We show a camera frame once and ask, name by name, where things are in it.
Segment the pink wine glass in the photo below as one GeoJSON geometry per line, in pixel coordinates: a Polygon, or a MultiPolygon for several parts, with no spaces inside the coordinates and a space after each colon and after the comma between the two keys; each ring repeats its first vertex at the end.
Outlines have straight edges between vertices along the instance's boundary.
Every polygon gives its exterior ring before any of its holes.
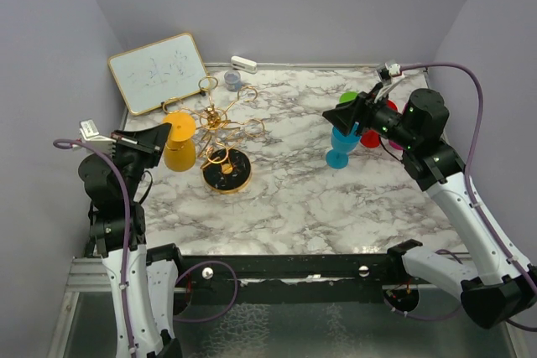
{"type": "Polygon", "coordinates": [[[389,140],[388,141],[388,144],[390,145],[391,148],[395,149],[395,150],[398,150],[398,151],[403,151],[404,148],[403,147],[400,147],[397,143],[389,140]]]}

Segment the green wine glass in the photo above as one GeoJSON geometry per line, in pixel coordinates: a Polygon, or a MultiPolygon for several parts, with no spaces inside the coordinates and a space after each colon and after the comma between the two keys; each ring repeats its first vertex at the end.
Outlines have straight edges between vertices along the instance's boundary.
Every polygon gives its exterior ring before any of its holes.
{"type": "Polygon", "coordinates": [[[347,91],[343,93],[340,97],[338,102],[339,103],[346,103],[349,101],[354,101],[357,98],[358,93],[355,91],[347,91]]]}

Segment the blue wine glass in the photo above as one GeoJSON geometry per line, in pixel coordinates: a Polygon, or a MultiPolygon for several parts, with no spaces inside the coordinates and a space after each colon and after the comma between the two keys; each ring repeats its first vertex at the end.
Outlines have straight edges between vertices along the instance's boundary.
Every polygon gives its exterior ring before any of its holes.
{"type": "Polygon", "coordinates": [[[326,153],[326,163],[333,169],[344,169],[349,162],[349,153],[352,152],[361,140],[361,135],[354,132],[348,136],[343,135],[333,127],[331,132],[331,149],[326,153]]]}

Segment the orange wine glass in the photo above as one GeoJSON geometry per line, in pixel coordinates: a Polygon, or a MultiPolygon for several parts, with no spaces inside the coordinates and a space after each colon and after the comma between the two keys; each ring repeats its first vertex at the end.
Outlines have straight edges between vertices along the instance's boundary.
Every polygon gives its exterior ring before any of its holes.
{"type": "Polygon", "coordinates": [[[193,137],[196,133],[194,118],[185,112],[168,114],[163,123],[169,123],[171,129],[164,146],[164,163],[175,172],[185,172],[196,162],[196,146],[193,137]]]}

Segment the red wine glass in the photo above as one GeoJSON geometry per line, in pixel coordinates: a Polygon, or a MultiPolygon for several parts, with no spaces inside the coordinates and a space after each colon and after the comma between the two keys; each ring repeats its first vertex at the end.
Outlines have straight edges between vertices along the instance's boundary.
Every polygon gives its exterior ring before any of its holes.
{"type": "Polygon", "coordinates": [[[378,148],[380,146],[380,136],[375,131],[368,130],[362,135],[360,143],[365,148],[378,148]]]}

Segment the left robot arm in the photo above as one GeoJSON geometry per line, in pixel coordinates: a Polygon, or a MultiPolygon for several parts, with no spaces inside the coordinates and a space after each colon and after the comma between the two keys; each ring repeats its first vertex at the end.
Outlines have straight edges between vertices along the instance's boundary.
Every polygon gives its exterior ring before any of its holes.
{"type": "Polygon", "coordinates": [[[115,131],[82,160],[78,175],[91,199],[90,237],[111,285],[118,357],[180,357],[173,329],[174,288],[185,276],[175,244],[147,246],[143,202],[135,195],[159,164],[171,126],[115,131]]]}

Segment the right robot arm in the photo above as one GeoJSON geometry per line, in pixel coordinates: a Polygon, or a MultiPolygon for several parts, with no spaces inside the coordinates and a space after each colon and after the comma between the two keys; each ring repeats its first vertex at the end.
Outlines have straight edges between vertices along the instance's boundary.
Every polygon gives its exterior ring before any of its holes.
{"type": "Polygon", "coordinates": [[[536,302],[536,267],[508,239],[472,186],[467,167],[442,139],[449,117],[440,93],[419,88],[403,112],[360,92],[322,116],[344,136],[373,130],[402,149],[404,170],[444,212],[473,260],[465,267],[421,242],[388,250],[387,277],[394,283],[420,278],[457,298],[467,316],[491,329],[536,302]]]}

